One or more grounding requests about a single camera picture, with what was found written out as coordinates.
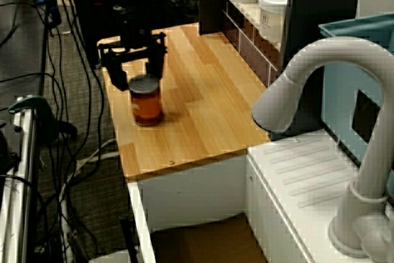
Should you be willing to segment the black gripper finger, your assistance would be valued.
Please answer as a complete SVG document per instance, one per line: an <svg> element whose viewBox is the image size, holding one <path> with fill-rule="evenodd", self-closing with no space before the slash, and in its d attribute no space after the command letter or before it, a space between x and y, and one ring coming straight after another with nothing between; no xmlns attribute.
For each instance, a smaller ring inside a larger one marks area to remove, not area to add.
<svg viewBox="0 0 394 263"><path fill-rule="evenodd" d="M119 58L103 58L102 66L107 69L112 85L120 91L126 91L129 89L126 72L123 71L122 63Z"/></svg>
<svg viewBox="0 0 394 263"><path fill-rule="evenodd" d="M166 46L163 44L154 44L147 48L148 61L145 64L145 69L148 75L162 79L166 53Z"/></svg>

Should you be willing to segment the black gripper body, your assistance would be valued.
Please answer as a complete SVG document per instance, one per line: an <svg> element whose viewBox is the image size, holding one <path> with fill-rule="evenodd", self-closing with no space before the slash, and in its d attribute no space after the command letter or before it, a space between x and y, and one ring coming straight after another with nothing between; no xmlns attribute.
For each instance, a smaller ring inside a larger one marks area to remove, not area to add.
<svg viewBox="0 0 394 263"><path fill-rule="evenodd" d="M126 63L148 59L149 62L163 62L167 53L164 42L166 34L162 31L153 34L147 29L139 32L122 33L119 41L99 44L98 51L102 63Z"/></svg>

